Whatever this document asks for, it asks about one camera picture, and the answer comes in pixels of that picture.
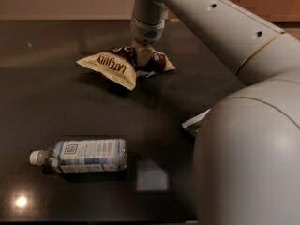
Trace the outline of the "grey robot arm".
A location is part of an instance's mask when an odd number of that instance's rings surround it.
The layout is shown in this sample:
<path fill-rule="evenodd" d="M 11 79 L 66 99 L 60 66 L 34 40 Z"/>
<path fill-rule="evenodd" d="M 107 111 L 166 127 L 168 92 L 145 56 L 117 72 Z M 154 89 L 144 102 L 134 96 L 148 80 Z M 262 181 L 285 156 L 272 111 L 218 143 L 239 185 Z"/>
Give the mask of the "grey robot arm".
<path fill-rule="evenodd" d="M 163 29 L 166 10 L 246 84 L 198 129 L 199 225 L 300 225 L 298 39 L 229 0 L 135 0 L 137 42 Z"/>

